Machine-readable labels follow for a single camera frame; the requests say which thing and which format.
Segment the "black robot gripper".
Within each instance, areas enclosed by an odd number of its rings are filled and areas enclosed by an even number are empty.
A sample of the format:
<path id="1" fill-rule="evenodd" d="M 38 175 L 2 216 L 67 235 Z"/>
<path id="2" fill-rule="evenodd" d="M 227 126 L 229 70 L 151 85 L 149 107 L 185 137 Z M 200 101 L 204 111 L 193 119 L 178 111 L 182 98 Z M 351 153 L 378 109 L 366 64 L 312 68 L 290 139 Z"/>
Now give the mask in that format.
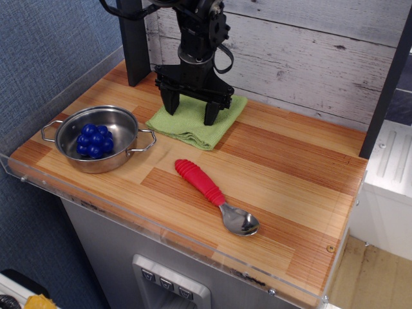
<path id="1" fill-rule="evenodd" d="M 204 125 L 212 126 L 220 109 L 231 105 L 233 87 L 221 80 L 215 70 L 215 53 L 193 57 L 178 49 L 179 64 L 157 65 L 155 84 L 160 90 L 166 112 L 174 115 L 180 95 L 206 102 Z"/>

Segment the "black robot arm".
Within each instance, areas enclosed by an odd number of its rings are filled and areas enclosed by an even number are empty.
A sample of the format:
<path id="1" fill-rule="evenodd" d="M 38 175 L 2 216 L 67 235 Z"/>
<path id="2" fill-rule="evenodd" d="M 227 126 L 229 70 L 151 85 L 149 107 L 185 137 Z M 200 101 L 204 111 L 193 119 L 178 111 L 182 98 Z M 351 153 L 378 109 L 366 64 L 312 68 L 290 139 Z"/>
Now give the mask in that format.
<path id="1" fill-rule="evenodd" d="M 217 74 L 232 69 L 219 69 L 216 50 L 231 61 L 232 52 L 223 45 L 229 38 L 230 26 L 224 14 L 223 1 L 152 1 L 154 8 L 172 8 L 176 12 L 181 42 L 179 65 L 157 65 L 155 84 L 160 90 L 165 110 L 173 115 L 180 104 L 180 95 L 206 103 L 204 124 L 211 126 L 221 110 L 230 108 L 234 88 Z"/>

